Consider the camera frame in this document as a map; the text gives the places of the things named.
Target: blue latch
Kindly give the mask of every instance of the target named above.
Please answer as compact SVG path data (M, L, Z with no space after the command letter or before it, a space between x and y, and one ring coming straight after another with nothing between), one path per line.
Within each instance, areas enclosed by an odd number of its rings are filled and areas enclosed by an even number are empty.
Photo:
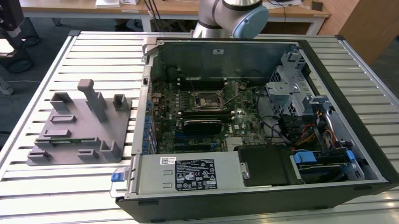
M347 155L351 161L355 161L355 155L354 152L351 150L347 151Z
M112 182L124 182L124 173L113 173L111 174Z
M316 157L312 152L298 152L294 155L295 163L303 162L318 162Z

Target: blue drive latch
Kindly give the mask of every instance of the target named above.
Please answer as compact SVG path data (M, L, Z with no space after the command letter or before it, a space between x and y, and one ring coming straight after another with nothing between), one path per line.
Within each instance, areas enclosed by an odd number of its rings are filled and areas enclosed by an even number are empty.
M312 152L298 152L294 155L295 163L304 163L304 162L318 162L316 157Z
M112 173L111 182L124 182L124 173Z

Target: aluminum table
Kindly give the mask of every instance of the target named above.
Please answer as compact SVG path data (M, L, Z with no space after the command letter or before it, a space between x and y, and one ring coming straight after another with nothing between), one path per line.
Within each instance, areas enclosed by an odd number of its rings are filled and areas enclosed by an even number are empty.
M0 224L133 224L109 196L111 173L129 165L141 81L141 43L147 36L188 37L179 33L71 32L39 89L0 152ZM344 40L334 36L260 35L307 39L396 170L399 170L399 101ZM35 138L52 109L55 92L76 90L81 78L95 80L104 97L133 98L120 163L29 167ZM399 223L399 188L359 197L332 209L223 217L172 223L339 224Z

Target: warning label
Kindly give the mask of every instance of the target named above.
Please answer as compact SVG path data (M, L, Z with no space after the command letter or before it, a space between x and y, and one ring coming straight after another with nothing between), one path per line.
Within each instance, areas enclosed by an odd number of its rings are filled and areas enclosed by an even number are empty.
M175 161L176 190L218 189L214 159Z

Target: cable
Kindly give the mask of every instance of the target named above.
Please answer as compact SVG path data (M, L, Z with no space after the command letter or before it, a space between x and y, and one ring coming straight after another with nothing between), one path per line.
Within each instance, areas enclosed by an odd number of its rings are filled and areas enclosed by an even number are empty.
M270 4L275 5L275 6L282 6L283 7L283 11L284 11L284 24L287 22L287 13L286 13L286 6L292 6L292 4L282 4L280 2L276 1L278 4L272 3L270 0L267 0Z
M160 26L159 26L157 21L156 21L156 16L153 14L152 5L148 4L147 0L144 0L144 4L147 6L148 15L153 18L153 23L155 23L156 29L160 31L161 29L160 29Z
M274 142L272 140L274 140L274 130L272 130L272 133L271 133L271 137L266 137L266 138L270 138L270 140L267 140L267 142L270 142L271 144L283 144L284 143L284 141L282 141L282 142Z
M157 18L161 19L160 12L157 11L156 3L155 3L153 0L152 0L152 4L153 4L153 7L155 7L155 11L156 11L156 14L157 14Z
M0 134L11 134L9 131L0 131Z
M7 83L41 83L40 81L33 81L33 80L16 80L16 81L7 81Z
M274 128L271 127L264 121L263 121L263 118L260 117L260 114L259 114L259 99L260 99L260 93L263 92L263 90L266 90L266 87L263 87L260 89L260 92L259 92L259 96L258 96L258 100L256 100L256 114L258 114L258 117L260 119L260 122L263 125L266 125L272 131L275 131L275 133L280 136L280 138L283 139L283 141L288 144L288 145L294 145L292 141L290 141L290 139Z

